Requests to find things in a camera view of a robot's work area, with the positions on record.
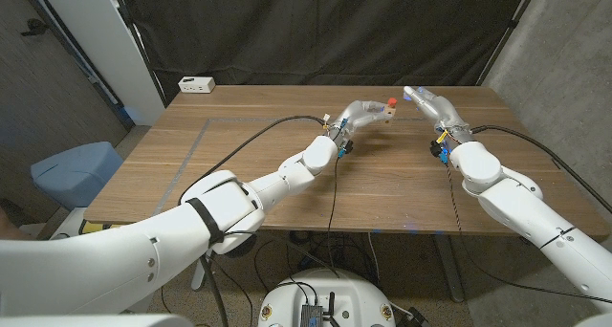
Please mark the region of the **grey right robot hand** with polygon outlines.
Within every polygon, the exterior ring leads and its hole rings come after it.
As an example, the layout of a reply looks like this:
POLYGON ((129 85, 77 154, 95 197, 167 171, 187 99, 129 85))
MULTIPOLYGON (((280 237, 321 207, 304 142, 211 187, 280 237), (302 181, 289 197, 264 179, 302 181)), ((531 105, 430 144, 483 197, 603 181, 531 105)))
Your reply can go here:
POLYGON ((416 104, 426 118, 434 125, 434 130, 461 144, 474 142, 470 126, 459 116, 453 104, 445 97, 430 92, 425 87, 404 87, 404 98, 416 104))

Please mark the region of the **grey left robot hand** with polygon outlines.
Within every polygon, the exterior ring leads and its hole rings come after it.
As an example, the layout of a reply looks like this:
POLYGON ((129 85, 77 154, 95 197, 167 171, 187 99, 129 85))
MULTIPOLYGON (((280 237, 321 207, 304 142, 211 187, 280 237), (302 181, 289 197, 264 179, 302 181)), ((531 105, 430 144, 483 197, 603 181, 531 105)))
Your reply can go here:
POLYGON ((349 141, 358 128, 374 121, 391 120, 395 112, 396 108, 387 103, 355 100, 331 123, 329 138, 336 144, 349 141))

